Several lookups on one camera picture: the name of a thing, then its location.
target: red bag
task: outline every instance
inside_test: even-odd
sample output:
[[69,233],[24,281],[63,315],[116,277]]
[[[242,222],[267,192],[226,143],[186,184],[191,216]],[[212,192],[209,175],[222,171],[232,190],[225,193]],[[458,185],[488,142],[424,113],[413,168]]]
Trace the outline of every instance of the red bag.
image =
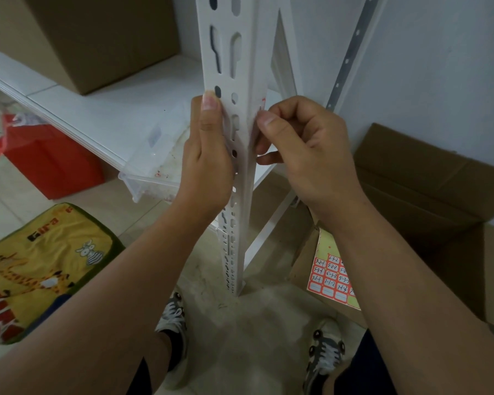
[[0,155],[47,199],[104,183],[99,158],[38,116],[4,114],[2,130]]

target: hand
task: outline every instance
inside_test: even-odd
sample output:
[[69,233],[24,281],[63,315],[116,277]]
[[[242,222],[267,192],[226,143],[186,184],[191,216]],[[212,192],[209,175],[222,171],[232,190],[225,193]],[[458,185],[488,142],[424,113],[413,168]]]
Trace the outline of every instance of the hand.
[[[259,112],[257,123],[261,131],[257,162],[283,162],[296,194],[315,213],[323,215],[333,207],[344,208],[347,200],[362,199],[348,131],[340,116],[296,96]],[[271,143],[278,151],[265,154]]]
[[208,224],[229,201],[234,179],[222,125],[221,103],[214,92],[192,99],[190,137],[183,150],[181,185],[174,203],[190,206]]

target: shoe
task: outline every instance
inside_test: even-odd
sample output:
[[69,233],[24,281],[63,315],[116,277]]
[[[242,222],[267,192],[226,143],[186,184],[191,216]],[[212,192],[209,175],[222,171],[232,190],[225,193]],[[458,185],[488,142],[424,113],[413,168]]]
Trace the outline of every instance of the shoe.
[[313,339],[309,347],[307,375],[302,386],[304,395],[312,394],[313,384],[317,379],[323,385],[326,378],[343,361],[345,351],[346,347],[336,321],[331,318],[322,320],[313,333]]
[[180,334],[183,341],[181,359],[173,370],[166,373],[166,377],[161,385],[162,388],[173,390],[178,388],[183,382],[189,360],[187,355],[189,339],[187,336],[185,311],[183,308],[183,298],[181,297],[181,291],[178,286],[174,288],[165,306],[165,310],[159,319],[159,323],[155,328],[156,332],[164,330],[171,330]]

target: shoelace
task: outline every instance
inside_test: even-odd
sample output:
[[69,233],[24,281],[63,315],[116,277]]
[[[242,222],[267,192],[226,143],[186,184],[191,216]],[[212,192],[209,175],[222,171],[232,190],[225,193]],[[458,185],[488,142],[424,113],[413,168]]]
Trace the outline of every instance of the shoelace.
[[178,332],[181,332],[183,328],[183,322],[185,319],[181,316],[183,313],[183,310],[180,307],[176,307],[174,302],[169,302],[165,310],[163,311],[163,314],[161,316],[161,320],[163,323],[169,324],[169,325],[175,325],[176,328],[178,329]]
[[329,344],[323,343],[320,351],[320,358],[315,370],[321,374],[326,374],[333,371],[333,367],[340,363],[340,351]]

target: forearm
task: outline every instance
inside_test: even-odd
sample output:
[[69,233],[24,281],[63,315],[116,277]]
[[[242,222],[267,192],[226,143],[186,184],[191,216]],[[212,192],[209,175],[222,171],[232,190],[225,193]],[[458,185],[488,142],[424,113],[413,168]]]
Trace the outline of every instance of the forearm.
[[190,207],[174,203],[0,360],[0,393],[19,388],[37,394],[112,393],[110,387],[129,384],[126,377],[112,372],[129,371],[123,368],[129,363],[137,367],[207,220]]
[[363,194],[331,211],[322,219],[398,391],[494,392],[494,337],[487,326]]

